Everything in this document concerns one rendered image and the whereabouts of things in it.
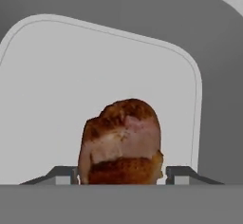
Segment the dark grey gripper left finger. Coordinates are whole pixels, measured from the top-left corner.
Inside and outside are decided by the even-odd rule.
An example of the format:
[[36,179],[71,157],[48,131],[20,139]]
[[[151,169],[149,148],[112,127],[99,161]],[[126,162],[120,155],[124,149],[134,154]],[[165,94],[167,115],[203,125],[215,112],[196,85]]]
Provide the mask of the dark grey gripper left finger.
[[76,166],[55,166],[45,176],[23,182],[23,185],[78,185]]

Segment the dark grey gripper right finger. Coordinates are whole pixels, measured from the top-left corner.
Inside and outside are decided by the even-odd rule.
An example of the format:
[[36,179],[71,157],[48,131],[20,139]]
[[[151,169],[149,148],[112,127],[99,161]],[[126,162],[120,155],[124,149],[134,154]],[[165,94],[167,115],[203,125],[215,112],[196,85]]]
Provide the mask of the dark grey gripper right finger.
[[221,182],[199,175],[190,166],[167,166],[166,176],[167,185],[221,185]]

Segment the brown roasted chicken drumstick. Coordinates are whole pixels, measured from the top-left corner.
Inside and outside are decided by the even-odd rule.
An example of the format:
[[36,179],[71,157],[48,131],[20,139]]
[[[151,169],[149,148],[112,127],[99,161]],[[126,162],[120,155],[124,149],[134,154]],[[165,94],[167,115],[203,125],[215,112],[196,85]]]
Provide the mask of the brown roasted chicken drumstick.
[[82,184],[153,184],[162,177],[161,130],[154,109],[117,101],[85,123],[78,173]]

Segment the white tupperware container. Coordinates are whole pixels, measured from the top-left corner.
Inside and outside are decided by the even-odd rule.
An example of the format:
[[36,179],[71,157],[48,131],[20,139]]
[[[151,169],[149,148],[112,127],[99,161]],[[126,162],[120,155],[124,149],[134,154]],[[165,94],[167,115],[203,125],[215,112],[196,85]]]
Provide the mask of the white tupperware container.
[[69,17],[39,14],[0,42],[0,184],[74,166],[85,122],[138,98],[156,111],[166,165],[198,165],[202,80],[182,48]]

